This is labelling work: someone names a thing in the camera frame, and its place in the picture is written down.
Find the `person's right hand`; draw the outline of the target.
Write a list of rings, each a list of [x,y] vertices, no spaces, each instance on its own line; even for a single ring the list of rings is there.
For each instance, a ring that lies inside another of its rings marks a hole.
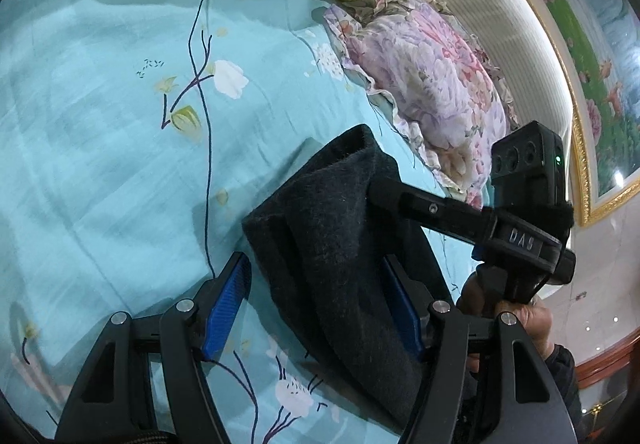
[[[478,282],[477,274],[472,273],[462,287],[457,308],[465,315],[485,317],[485,303],[485,294]],[[502,312],[510,312],[520,321],[543,360],[552,355],[554,351],[554,343],[551,340],[553,316],[544,302],[539,298],[529,304],[500,301],[496,304],[492,316]]]

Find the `dark sleeve right forearm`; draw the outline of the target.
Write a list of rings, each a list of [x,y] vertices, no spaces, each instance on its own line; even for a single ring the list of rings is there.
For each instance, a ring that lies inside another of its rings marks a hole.
[[[574,356],[565,346],[556,344],[544,362],[562,396],[576,436],[580,440],[582,438],[582,402],[579,397]]]

